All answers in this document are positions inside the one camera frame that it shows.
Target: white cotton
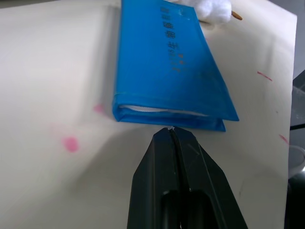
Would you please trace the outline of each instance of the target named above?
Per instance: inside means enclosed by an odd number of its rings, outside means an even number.
[[[194,7],[198,20],[211,24],[227,23],[232,14],[230,0],[180,0],[179,3]]]

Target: pink stain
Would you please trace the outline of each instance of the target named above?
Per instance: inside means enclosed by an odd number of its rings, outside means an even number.
[[[271,78],[269,78],[268,76],[266,76],[265,74],[262,74],[261,72],[257,71],[257,74],[262,75],[263,77],[267,78],[268,80],[272,81]]]
[[[102,104],[97,104],[94,106],[93,110],[97,113],[104,113],[104,106]]]
[[[62,140],[62,143],[71,153],[75,153],[79,149],[78,140],[75,137],[66,137]]]
[[[279,136],[280,136],[281,139],[283,139],[286,142],[287,145],[289,145],[289,142],[288,142],[287,138],[285,138],[283,135],[279,135]]]

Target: black plastic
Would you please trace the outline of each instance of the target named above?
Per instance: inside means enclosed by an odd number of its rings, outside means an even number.
[[[127,229],[246,229],[219,166],[180,128],[153,136],[132,179]]]

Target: blue folder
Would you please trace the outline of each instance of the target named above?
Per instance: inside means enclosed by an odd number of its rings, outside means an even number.
[[[194,8],[122,0],[117,121],[225,131],[238,121]]]

